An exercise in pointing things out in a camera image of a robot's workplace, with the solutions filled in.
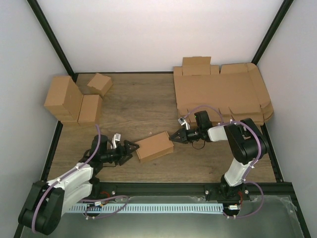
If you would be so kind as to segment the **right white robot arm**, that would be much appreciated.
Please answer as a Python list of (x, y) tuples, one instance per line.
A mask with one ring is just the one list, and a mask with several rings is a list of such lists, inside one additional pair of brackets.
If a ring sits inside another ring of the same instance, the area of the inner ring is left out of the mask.
[(246, 182), (246, 176), (254, 165), (269, 150), (268, 141), (251, 118), (231, 120), (213, 126), (207, 111), (194, 113), (197, 127), (191, 128), (184, 117), (178, 122), (181, 128), (170, 140), (182, 144), (203, 140), (204, 142), (227, 141), (233, 161), (228, 171), (221, 177), (219, 193), (227, 200), (234, 198)]

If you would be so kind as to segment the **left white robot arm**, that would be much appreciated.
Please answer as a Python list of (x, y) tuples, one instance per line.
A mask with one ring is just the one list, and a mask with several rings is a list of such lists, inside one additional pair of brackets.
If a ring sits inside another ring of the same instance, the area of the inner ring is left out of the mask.
[(104, 164), (122, 166), (139, 149), (138, 144), (128, 140), (120, 143), (120, 137), (120, 134), (115, 134), (112, 139), (96, 135), (91, 148), (72, 169), (50, 181), (33, 183), (18, 222), (37, 233), (49, 235), (76, 203), (90, 203), (93, 208), (105, 205), (110, 197), (99, 198), (101, 184), (96, 175)]

